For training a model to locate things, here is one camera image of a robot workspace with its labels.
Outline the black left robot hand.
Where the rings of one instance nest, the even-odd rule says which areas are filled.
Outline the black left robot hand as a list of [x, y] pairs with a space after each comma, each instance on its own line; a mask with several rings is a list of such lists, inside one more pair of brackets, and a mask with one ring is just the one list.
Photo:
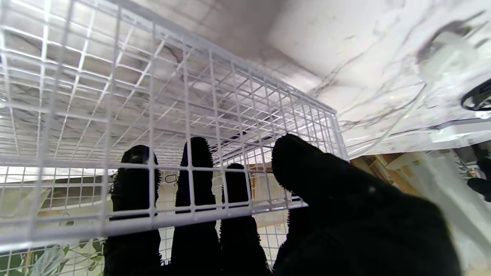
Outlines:
[[477, 165], [486, 178], [470, 178], [467, 181], [468, 187], [484, 196], [484, 201], [491, 202], [491, 159], [479, 159]]

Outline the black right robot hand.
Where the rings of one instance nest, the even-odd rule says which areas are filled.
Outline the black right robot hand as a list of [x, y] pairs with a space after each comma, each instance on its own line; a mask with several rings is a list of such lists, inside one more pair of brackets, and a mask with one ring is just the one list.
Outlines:
[[306, 207], [288, 212], [272, 268], [252, 215], [174, 229], [164, 265], [157, 229], [108, 237], [104, 276], [461, 276], [440, 208], [298, 136], [280, 137], [272, 172]]

